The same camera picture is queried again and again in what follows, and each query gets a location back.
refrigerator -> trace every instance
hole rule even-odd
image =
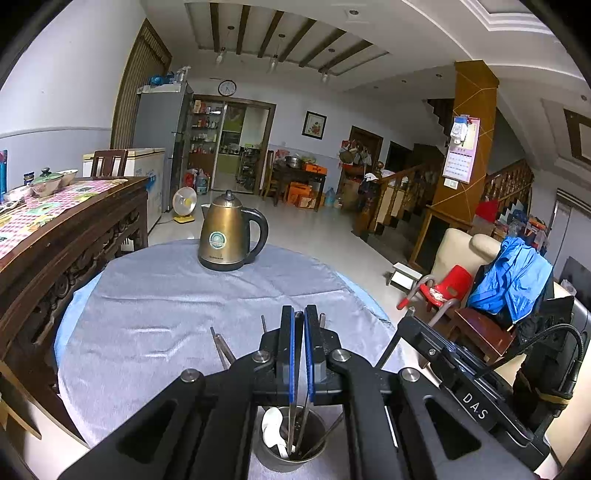
[[[189,159],[193,90],[187,82],[145,87],[140,93],[134,148],[164,148],[162,211],[172,208]]]

tiled floor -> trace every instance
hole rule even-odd
[[[210,192],[199,197],[200,203],[209,203]],[[252,195],[239,196],[243,204],[260,210],[269,223],[270,244],[315,257],[346,275],[365,289],[384,309],[393,322],[397,322],[404,312],[396,309],[403,293],[386,286],[385,274],[391,263],[373,250],[368,244],[351,233],[352,218],[345,212],[332,208],[300,210],[280,203],[273,207],[272,200]],[[165,213],[154,226],[150,235],[150,245],[200,236],[203,216],[198,208],[196,220],[179,225],[171,213]],[[258,238],[258,228],[251,227],[252,240]],[[401,343],[408,366],[418,366],[417,356],[408,345]],[[38,419],[43,440],[32,436],[24,439],[25,459],[40,480],[54,480],[57,475],[84,454],[85,448],[59,430],[40,411],[33,407],[33,415]],[[538,469],[542,478],[553,478],[557,473],[552,458],[547,459]]]

red plastic chair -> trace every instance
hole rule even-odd
[[[433,306],[439,309],[429,321],[429,326],[432,327],[445,314],[449,307],[460,304],[472,286],[472,282],[472,275],[460,265],[453,267],[443,281],[435,286],[435,277],[433,275],[425,275],[396,308],[402,310],[408,305],[411,298],[421,290],[421,293],[427,299],[427,311],[430,311]]]

electric kettle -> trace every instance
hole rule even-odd
[[[251,263],[267,243],[269,224],[265,216],[258,210],[243,207],[231,190],[226,190],[210,205],[201,205],[201,209],[199,261],[204,267],[223,272],[237,270]],[[261,230],[252,250],[251,221],[258,223]]]

small white stool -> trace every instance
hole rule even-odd
[[[412,268],[407,267],[400,262],[393,265],[392,268],[394,269],[394,272],[392,272],[390,277],[388,277],[386,285],[394,283],[405,288],[406,290],[412,290],[423,276],[423,274],[414,271]]]

